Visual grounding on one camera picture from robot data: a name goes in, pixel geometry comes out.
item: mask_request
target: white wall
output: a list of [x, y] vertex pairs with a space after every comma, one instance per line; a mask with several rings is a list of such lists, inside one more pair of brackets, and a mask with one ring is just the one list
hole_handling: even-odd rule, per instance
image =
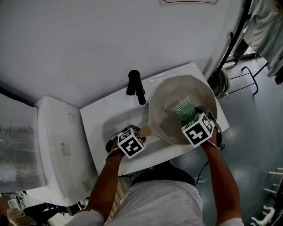
[[2, 0], [0, 81], [30, 101], [48, 95], [83, 107], [125, 87], [132, 69], [148, 77], [195, 61], [208, 71], [222, 54], [216, 59], [216, 49], [227, 48], [242, 3]]

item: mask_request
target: white sink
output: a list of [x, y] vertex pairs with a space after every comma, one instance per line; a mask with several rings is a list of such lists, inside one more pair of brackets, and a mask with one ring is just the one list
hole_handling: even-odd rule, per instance
[[[152, 91], [164, 79], [178, 75], [192, 75], [207, 84], [196, 63], [190, 63], [143, 80], [146, 100], [148, 101]], [[217, 100], [216, 102], [217, 123], [224, 131], [229, 127], [229, 124]], [[139, 105], [136, 96], [127, 96], [126, 88], [86, 106], [80, 112], [98, 173], [101, 172], [105, 164], [108, 154], [105, 145], [109, 137], [130, 124], [142, 127], [146, 124], [149, 116], [148, 107]], [[170, 145], [155, 136], [148, 137], [145, 144], [147, 148], [135, 157], [123, 158], [119, 168], [119, 176], [165, 162], [193, 149], [191, 145]]]

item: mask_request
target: person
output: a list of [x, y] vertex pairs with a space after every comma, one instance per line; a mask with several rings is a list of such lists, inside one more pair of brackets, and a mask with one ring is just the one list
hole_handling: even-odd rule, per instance
[[[214, 129], [210, 141], [216, 144]], [[237, 184], [218, 148], [204, 142], [217, 210], [216, 225], [243, 226]], [[101, 226], [105, 224], [115, 198], [119, 164], [123, 158], [114, 141], [112, 154], [91, 192], [85, 210], [66, 226]], [[109, 226], [203, 226], [202, 199], [186, 172], [170, 164], [161, 164], [138, 176], [121, 201]]]

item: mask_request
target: hand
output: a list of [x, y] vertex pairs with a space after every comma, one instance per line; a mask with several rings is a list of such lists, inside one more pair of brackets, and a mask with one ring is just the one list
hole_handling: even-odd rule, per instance
[[[217, 143], [216, 135], [217, 135], [217, 128], [214, 127], [212, 137], [209, 140], [215, 145]], [[212, 144], [206, 141], [206, 142], [203, 142], [200, 146], [207, 147], [207, 146], [212, 146]]]

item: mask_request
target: wrist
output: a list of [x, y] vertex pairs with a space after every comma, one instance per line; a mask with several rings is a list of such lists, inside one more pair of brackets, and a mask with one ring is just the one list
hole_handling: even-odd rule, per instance
[[210, 152], [219, 152], [219, 149], [215, 146], [213, 146], [211, 143], [209, 142], [205, 142], [204, 144], [202, 144], [203, 150], [205, 153], [210, 153]]
[[125, 156], [125, 154], [121, 151], [120, 148], [114, 148], [110, 153], [109, 155], [107, 156], [106, 160], [109, 160], [109, 159], [122, 159], [123, 157]]

